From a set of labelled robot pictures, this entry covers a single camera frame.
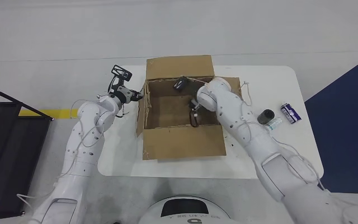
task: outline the white table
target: white table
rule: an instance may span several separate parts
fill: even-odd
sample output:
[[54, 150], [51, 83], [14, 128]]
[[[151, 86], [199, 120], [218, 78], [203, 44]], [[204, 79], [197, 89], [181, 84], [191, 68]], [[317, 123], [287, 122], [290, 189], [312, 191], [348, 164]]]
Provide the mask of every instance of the white table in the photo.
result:
[[[128, 88], [141, 89], [145, 80], [145, 66], [125, 66], [133, 73]], [[249, 82], [253, 101], [253, 112], [260, 114], [271, 109], [284, 123], [272, 131], [279, 141], [293, 145], [306, 157], [319, 176], [323, 166], [308, 120], [304, 101], [295, 72], [286, 66], [214, 66], [216, 76], [239, 77]], [[247, 99], [247, 90], [242, 94]], [[290, 124], [280, 111], [280, 106], [290, 103], [302, 120]], [[142, 160], [143, 135], [136, 138], [137, 103], [125, 106], [130, 112], [122, 119], [116, 119], [105, 132], [106, 142], [98, 161], [98, 170], [107, 176], [152, 176], [171, 178], [230, 178], [256, 179], [254, 165], [239, 143], [224, 131], [226, 156], [185, 158], [175, 160]]]

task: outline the floor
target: floor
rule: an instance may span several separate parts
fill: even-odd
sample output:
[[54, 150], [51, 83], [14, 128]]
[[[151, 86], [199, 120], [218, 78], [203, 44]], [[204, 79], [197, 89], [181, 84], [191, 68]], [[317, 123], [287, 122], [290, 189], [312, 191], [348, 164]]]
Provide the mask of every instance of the floor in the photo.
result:
[[[4, 0], [0, 90], [38, 109], [69, 108], [106, 92], [114, 64], [211, 54], [215, 65], [290, 66], [307, 100], [357, 65], [356, 8], [355, 0]], [[74, 122], [51, 124], [30, 194], [51, 189]], [[136, 223], [152, 203], [175, 194], [210, 199], [244, 223], [292, 223], [258, 180], [99, 173], [86, 223]]]

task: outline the battery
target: battery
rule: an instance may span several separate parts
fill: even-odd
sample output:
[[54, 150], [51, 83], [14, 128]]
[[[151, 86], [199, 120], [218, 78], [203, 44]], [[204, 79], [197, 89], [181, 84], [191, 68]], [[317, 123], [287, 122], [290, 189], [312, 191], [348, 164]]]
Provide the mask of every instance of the battery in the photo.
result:
[[290, 104], [284, 104], [281, 106], [281, 111], [285, 114], [291, 124], [299, 122], [301, 120], [300, 115], [292, 108]]

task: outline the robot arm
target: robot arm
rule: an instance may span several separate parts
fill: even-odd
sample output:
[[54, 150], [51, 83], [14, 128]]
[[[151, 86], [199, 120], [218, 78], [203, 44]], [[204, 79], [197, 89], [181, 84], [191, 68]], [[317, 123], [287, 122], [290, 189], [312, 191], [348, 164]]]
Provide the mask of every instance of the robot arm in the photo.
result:
[[257, 123], [250, 106], [231, 92], [228, 82], [213, 79], [198, 90], [197, 100], [216, 111], [220, 124], [252, 159], [261, 184], [276, 201], [283, 202], [295, 223], [342, 222], [342, 209], [317, 187], [313, 169], [270, 137]]
[[73, 127], [65, 149], [61, 175], [49, 196], [36, 209], [29, 223], [82, 223], [86, 213], [88, 181], [97, 169], [105, 137], [123, 104], [138, 101], [143, 94], [124, 86], [131, 73], [114, 66], [108, 94], [86, 101], [78, 109], [79, 122]]

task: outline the white robot body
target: white robot body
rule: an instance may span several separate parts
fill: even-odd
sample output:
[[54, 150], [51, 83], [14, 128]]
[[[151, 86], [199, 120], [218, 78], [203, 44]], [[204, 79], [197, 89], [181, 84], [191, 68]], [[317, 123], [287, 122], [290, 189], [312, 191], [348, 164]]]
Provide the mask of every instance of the white robot body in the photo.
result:
[[150, 206], [138, 224], [239, 224], [216, 204], [198, 197], [177, 196]]

